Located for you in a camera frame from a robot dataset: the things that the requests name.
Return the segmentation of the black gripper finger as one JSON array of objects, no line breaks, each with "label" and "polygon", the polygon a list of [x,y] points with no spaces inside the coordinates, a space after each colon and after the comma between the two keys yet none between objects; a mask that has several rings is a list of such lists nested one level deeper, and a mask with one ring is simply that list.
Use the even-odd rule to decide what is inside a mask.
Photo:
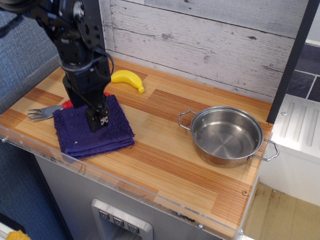
[{"label": "black gripper finger", "polygon": [[99,126],[105,127],[109,124],[110,109],[107,104],[98,107]]},{"label": "black gripper finger", "polygon": [[90,128],[90,131],[95,133],[100,129],[100,120],[97,117],[96,111],[88,108],[85,110],[85,116]]}]

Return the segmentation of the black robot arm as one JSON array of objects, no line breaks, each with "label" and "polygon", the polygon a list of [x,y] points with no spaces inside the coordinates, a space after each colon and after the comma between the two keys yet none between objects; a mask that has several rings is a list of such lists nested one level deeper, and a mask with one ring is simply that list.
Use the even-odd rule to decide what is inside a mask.
[{"label": "black robot arm", "polygon": [[106,127],[110,109],[104,95],[111,82],[114,60],[102,46],[102,28],[82,0],[2,0],[0,9],[16,16],[0,35],[24,17],[34,19],[57,48],[65,71],[63,85],[75,108],[87,106],[85,116],[92,132]]}]

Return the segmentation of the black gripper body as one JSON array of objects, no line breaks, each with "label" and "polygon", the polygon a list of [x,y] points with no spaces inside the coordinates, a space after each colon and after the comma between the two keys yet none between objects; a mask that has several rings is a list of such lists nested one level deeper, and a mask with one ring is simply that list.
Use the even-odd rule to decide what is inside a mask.
[{"label": "black gripper body", "polygon": [[108,114],[104,90],[111,82],[108,56],[88,56],[83,61],[61,59],[65,71],[63,84],[74,107],[86,104],[96,114]]}]

